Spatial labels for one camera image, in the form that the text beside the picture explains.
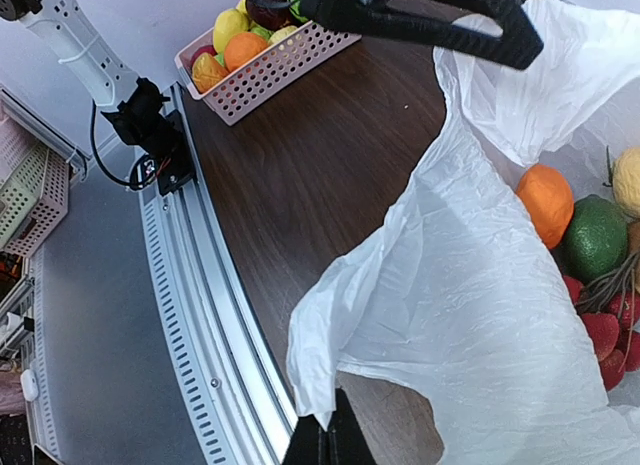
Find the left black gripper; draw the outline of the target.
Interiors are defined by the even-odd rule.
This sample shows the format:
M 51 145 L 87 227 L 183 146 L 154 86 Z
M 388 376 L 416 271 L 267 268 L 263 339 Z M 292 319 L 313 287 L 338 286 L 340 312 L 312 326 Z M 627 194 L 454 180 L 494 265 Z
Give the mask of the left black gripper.
M 303 16 L 335 32 L 432 45 L 513 69 L 525 69 L 544 44 L 522 10 L 522 0 L 432 0 L 491 18 L 499 36 L 396 10 L 389 0 L 300 0 Z

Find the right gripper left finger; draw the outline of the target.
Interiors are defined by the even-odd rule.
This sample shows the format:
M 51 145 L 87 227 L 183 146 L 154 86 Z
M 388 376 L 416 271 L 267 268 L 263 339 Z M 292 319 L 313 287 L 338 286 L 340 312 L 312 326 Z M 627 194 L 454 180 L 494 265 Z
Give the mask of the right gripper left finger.
M 330 463 L 327 433 L 314 417 L 300 417 L 291 436 L 283 465 Z

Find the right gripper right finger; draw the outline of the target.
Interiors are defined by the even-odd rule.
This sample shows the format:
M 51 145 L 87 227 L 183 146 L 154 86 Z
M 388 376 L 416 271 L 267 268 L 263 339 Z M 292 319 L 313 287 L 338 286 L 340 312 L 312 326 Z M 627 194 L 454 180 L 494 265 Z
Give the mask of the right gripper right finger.
M 336 410 L 332 414 L 327 440 L 328 464 L 377 464 L 343 389 L 336 390 Z

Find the white plastic bag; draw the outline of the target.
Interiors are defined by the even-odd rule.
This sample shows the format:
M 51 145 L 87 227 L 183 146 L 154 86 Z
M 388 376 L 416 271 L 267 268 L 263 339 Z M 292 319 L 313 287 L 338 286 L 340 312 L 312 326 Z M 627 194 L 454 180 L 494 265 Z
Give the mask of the white plastic bag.
M 426 397 L 445 464 L 635 464 L 639 408 L 611 405 L 551 253 L 514 192 L 540 159 L 573 186 L 639 141 L 639 17 L 524 11 L 544 49 L 515 71 L 433 53 L 446 118 L 383 225 L 292 312 L 297 414 L 327 426 L 338 372 Z

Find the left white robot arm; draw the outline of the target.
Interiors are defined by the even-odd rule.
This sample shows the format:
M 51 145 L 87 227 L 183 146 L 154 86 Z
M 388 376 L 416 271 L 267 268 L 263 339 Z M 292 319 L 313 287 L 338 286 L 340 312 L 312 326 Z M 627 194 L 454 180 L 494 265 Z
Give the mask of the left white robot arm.
M 495 35 L 397 10 L 390 1 L 248 0 L 272 10 L 297 5 L 304 17 L 334 32 L 434 45 L 516 70 L 526 69 L 543 50 L 542 39 L 522 8 L 526 0 L 430 0 L 493 20 L 499 27 Z M 117 57 L 76 0 L 1 0 L 1 18 L 39 36 L 108 117 L 144 109 L 156 113 L 166 102 L 154 83 Z

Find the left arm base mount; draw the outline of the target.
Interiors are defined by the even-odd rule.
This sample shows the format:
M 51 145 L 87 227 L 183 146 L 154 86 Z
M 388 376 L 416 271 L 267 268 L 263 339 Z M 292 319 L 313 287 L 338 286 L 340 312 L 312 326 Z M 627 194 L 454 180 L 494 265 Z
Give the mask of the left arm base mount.
M 139 77 L 130 98 L 120 102 L 115 111 L 102 114 L 124 144 L 144 151 L 127 180 L 116 177 L 97 159 L 100 170 L 111 181 L 132 191 L 155 184 L 165 196 L 195 178 L 182 115 L 177 110 L 161 114 L 168 102 L 154 83 Z

